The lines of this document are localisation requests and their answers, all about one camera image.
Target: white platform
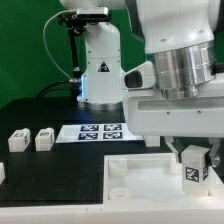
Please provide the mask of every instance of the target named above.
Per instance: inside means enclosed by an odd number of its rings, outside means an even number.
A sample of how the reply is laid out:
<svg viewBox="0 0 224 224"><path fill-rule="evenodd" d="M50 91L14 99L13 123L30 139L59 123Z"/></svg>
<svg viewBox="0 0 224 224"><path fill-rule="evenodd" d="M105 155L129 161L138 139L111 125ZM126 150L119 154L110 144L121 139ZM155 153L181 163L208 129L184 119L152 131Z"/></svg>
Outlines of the white platform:
<svg viewBox="0 0 224 224"><path fill-rule="evenodd" d="M105 157L103 205L1 208L4 224L216 224L224 220L224 186L210 169L208 197L186 197L181 176L170 171L171 154L128 155L127 175L108 174ZM124 187L126 200L109 200L108 192Z"/></svg>

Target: black cable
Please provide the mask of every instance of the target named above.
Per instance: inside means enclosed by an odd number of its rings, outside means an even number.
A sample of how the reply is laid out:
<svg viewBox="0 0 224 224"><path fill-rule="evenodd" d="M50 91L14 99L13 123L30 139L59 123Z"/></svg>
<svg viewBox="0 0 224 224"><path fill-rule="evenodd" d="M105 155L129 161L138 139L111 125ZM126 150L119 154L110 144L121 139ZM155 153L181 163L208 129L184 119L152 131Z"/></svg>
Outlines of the black cable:
<svg viewBox="0 0 224 224"><path fill-rule="evenodd" d="M40 95L39 98L43 98L49 92L63 91L63 90L71 90L71 88L49 89L49 90L46 90L42 95Z"/></svg>
<svg viewBox="0 0 224 224"><path fill-rule="evenodd" d="M36 97L39 98L41 97L43 94L45 94L46 91L48 91L49 89L51 89L52 87L58 86L58 85L62 85L62 84L68 84L69 81L59 81L59 82L55 82L52 83L50 85L48 85L47 87L45 87L44 89L42 89L37 95Z"/></svg>

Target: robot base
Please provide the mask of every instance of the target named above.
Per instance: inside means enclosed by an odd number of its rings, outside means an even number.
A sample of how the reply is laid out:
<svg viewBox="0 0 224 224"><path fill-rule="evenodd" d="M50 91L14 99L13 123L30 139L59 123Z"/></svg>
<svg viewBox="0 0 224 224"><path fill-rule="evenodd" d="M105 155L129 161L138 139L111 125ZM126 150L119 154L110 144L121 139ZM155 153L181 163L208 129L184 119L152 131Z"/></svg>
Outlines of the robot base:
<svg viewBox="0 0 224 224"><path fill-rule="evenodd" d="M122 102L98 104L78 100L78 106L90 110L111 111L122 109Z"/></svg>

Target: small white block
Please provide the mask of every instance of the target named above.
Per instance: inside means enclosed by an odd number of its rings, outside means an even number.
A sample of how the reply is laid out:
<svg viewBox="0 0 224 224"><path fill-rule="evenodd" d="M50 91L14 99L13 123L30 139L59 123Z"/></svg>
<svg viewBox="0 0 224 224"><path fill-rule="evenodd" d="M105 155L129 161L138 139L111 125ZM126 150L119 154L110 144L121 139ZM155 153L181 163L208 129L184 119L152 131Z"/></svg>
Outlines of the small white block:
<svg viewBox="0 0 224 224"><path fill-rule="evenodd" d="M10 152L24 152L30 143L30 130L25 128L16 130L8 139Z"/></svg>
<svg viewBox="0 0 224 224"><path fill-rule="evenodd" d="M144 136L146 147L160 147L160 136Z"/></svg>
<svg viewBox="0 0 224 224"><path fill-rule="evenodd" d="M36 151L50 151L54 141L54 129L41 129L35 138Z"/></svg>
<svg viewBox="0 0 224 224"><path fill-rule="evenodd" d="M3 163L0 163L0 184L5 179L5 169Z"/></svg>
<svg viewBox="0 0 224 224"><path fill-rule="evenodd" d="M109 174L112 177L124 177L127 175L128 164L124 157L109 159Z"/></svg>

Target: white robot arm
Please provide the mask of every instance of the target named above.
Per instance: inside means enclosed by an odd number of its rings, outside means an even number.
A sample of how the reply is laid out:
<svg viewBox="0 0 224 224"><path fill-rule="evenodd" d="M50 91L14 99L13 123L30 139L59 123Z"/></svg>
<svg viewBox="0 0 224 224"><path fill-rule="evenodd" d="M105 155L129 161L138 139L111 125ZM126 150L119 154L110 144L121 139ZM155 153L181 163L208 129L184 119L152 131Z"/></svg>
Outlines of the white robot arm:
<svg viewBox="0 0 224 224"><path fill-rule="evenodd" d="M148 61L121 78L129 90L125 118L134 134L223 137L224 79L213 70L212 32L220 0L60 1L67 8L127 4L130 14L136 7Z"/></svg>

